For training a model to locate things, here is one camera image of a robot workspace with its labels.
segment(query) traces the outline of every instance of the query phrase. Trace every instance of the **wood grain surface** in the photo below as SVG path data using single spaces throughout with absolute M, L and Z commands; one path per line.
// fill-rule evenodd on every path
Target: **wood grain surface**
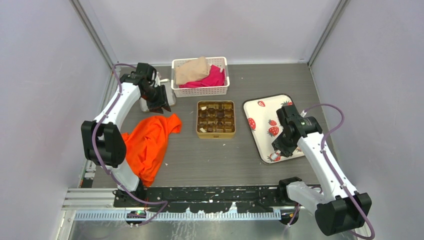
M 156 69 L 162 79 L 171 77 L 170 66 Z M 130 71 L 124 68 L 121 74 Z M 269 165 L 263 163 L 243 111 L 244 101 L 276 94 L 289 95 L 299 111 L 318 104 L 318 94 L 308 66 L 300 63 L 229 65 L 228 72 L 230 86 L 226 95 L 176 99 L 176 105 L 171 109 L 182 121 L 181 133 L 169 136 L 165 158 L 152 186 L 276 185 L 279 180 L 294 176 L 307 184 L 319 183 L 306 157 Z M 235 103 L 234 138 L 197 137 L 196 104 L 209 100 L 231 100 Z M 135 103 L 123 122 L 121 132 L 130 133 L 141 120 L 154 114 L 142 112 L 139 103 Z M 323 130 L 328 130 L 320 107 L 309 111 L 308 116 L 314 116 Z M 92 187 L 115 186 L 112 179 L 97 167 Z

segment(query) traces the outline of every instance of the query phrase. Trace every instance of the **pink cloth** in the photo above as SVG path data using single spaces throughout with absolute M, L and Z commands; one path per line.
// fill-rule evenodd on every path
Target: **pink cloth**
M 199 81 L 189 81 L 186 84 L 180 85 L 179 88 L 200 88 L 200 87 L 216 87 L 224 85 L 225 81 L 225 68 L 220 72 L 220 68 L 212 65 L 210 66 L 209 76 Z

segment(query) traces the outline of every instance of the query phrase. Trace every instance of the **white wall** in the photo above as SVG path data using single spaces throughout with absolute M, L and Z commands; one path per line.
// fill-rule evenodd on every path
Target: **white wall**
M 308 62 L 339 0 L 81 2 L 122 63 L 225 56 L 240 64 Z
M 321 102 L 346 113 L 332 139 L 380 240 L 423 239 L 423 13 L 423 1 L 351 1 L 312 68 Z
M 47 240 L 110 70 L 68 0 L 3 0 L 0 25 L 0 238 Z

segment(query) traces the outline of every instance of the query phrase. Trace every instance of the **beige cloth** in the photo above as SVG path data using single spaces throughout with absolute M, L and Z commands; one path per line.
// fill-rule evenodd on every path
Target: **beige cloth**
M 183 85 L 188 82 L 202 80 L 209 76 L 210 70 L 211 66 L 204 56 L 190 60 L 175 68 L 175 83 Z

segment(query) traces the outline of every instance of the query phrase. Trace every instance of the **white plastic basket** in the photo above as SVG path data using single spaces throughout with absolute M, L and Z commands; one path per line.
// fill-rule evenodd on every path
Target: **white plastic basket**
M 207 63 L 210 65 L 215 65 L 219 68 L 225 69 L 225 81 L 223 86 L 203 86 L 196 88 L 180 88 L 174 81 L 175 78 L 175 68 L 180 67 L 189 60 L 196 58 L 185 58 L 185 59 L 175 59 L 172 61 L 172 70 L 171 70 L 171 89 L 175 93 L 177 98 L 184 97 L 198 97 L 198 96 L 212 96 L 212 95 L 225 95 L 227 94 L 228 86 L 230 85 L 230 77 L 228 77 L 228 66 L 227 59 L 223 56 L 218 57 L 207 57 Z

